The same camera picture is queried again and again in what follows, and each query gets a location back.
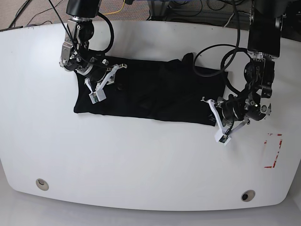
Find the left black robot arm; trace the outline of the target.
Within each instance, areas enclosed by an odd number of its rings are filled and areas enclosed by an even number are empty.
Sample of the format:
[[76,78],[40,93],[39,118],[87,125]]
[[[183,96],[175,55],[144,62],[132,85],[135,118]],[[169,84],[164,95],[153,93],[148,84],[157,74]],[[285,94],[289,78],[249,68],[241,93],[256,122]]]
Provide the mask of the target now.
[[[209,104],[218,125],[214,136],[216,142],[227,144],[231,135],[250,120],[260,121],[270,115],[269,99],[275,78],[274,59],[280,56],[283,15],[288,5],[287,0],[254,0],[247,48],[239,47],[238,34],[233,49],[223,57],[220,70],[211,74],[220,75],[226,87],[232,91],[228,99],[202,99]],[[238,52],[243,52],[250,58],[244,69],[246,85],[242,91],[235,89],[224,74]]]

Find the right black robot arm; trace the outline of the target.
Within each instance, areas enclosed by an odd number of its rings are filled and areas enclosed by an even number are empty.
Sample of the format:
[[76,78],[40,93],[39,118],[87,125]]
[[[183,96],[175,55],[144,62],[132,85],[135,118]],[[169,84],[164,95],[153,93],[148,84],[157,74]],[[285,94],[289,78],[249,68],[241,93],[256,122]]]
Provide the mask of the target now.
[[[114,30],[110,20],[99,12],[100,0],[70,0],[66,14],[71,18],[64,25],[65,38],[62,46],[60,66],[67,71],[74,71],[85,77],[84,84],[90,90],[89,97],[93,104],[106,99],[105,85],[115,82],[115,74],[126,64],[109,65],[105,54],[112,48]],[[104,50],[89,48],[95,29],[92,19],[99,16],[108,25],[110,31],[109,45]]]

